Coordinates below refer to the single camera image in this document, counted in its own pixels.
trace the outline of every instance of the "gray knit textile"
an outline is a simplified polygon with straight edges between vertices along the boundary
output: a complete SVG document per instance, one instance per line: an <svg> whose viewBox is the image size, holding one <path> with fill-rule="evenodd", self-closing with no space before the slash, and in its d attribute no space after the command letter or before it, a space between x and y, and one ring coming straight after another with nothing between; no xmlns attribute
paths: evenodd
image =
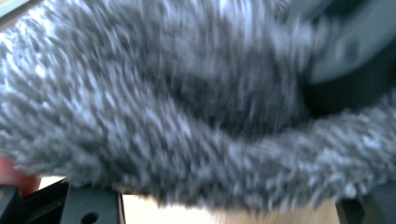
<svg viewBox="0 0 396 224"><path fill-rule="evenodd" d="M0 155L159 203L271 211L396 177L394 91L312 119L331 20L277 0L45 0L0 34Z"/></svg>

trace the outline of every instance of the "hole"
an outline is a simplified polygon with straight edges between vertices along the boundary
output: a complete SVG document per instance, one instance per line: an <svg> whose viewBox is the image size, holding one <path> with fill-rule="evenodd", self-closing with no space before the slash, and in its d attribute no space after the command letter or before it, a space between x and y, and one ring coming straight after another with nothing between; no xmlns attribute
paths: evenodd
<svg viewBox="0 0 396 224"><path fill-rule="evenodd" d="M89 213L81 219L81 224L93 224L98 220L98 218L99 215L97 213Z"/></svg>

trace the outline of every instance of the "fuzzy gray fabric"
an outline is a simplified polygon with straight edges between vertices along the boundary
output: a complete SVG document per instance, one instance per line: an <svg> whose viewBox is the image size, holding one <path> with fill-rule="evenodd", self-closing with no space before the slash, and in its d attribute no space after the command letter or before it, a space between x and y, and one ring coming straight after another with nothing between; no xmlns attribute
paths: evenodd
<svg viewBox="0 0 396 224"><path fill-rule="evenodd" d="M313 120L332 33L289 1L44 1L0 34L0 155L160 203L270 211L396 177L396 101Z"/></svg>

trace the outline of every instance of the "dark gray fabric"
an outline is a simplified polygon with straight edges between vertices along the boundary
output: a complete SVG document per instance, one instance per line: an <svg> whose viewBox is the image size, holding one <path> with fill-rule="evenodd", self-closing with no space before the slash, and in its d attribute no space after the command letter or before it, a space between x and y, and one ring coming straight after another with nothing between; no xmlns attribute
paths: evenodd
<svg viewBox="0 0 396 224"><path fill-rule="evenodd" d="M393 93L313 120L300 74L332 25L276 0L48 0L0 34L0 155L41 175L270 211L396 176Z"/></svg>

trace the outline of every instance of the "fluffy material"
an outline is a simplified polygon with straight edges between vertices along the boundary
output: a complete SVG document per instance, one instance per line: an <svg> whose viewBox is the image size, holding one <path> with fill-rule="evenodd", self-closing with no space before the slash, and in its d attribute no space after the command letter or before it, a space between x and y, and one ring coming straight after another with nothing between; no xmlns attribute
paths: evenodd
<svg viewBox="0 0 396 224"><path fill-rule="evenodd" d="M0 34L0 155L160 203L270 211L396 177L394 93L312 119L331 22L289 1L44 1Z"/></svg>

